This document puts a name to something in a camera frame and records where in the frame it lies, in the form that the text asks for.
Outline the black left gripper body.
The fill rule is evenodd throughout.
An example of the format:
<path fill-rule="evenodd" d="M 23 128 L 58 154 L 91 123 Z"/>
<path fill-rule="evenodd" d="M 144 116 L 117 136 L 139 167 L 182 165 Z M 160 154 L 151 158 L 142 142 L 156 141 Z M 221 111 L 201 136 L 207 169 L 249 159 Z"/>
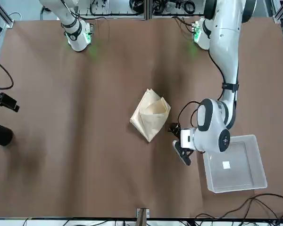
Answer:
<path fill-rule="evenodd" d="M 180 151 L 179 151 L 181 158 L 189 158 L 192 153 L 193 153 L 193 150 L 188 149 L 188 148 L 180 148 Z"/>

